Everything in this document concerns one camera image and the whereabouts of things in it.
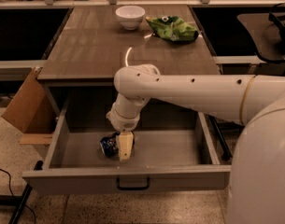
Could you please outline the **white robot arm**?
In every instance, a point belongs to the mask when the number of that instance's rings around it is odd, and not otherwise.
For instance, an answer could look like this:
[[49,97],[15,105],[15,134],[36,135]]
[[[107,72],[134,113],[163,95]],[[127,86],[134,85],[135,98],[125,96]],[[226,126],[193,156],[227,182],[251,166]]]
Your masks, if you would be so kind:
[[149,99],[190,108],[243,126],[231,166],[227,224],[285,224],[285,77],[163,76],[151,64],[114,77],[114,129],[132,131]]

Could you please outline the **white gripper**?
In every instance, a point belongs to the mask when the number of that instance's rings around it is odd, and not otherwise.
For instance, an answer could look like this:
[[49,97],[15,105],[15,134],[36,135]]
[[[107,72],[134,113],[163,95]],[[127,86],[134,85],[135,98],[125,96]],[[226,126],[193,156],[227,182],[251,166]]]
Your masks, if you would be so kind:
[[106,118],[117,132],[122,132],[117,138],[119,160],[120,162],[128,161],[131,157],[134,142],[132,131],[136,128],[140,116],[128,119],[120,116],[115,110],[110,110],[107,112]]

